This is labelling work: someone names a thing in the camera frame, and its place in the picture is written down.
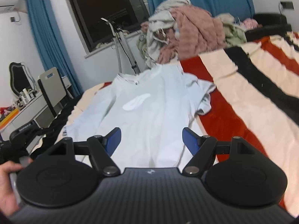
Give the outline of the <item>person's left hand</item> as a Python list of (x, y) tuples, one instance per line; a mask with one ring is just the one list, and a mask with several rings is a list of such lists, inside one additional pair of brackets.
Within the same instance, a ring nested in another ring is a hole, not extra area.
[(6, 163), (1, 164), (1, 172), (0, 172), (1, 212), (6, 216), (12, 215), (19, 209), (15, 194), (11, 186), (10, 173), (16, 173), (21, 169), (23, 169), (23, 166), (13, 161), (7, 161)]

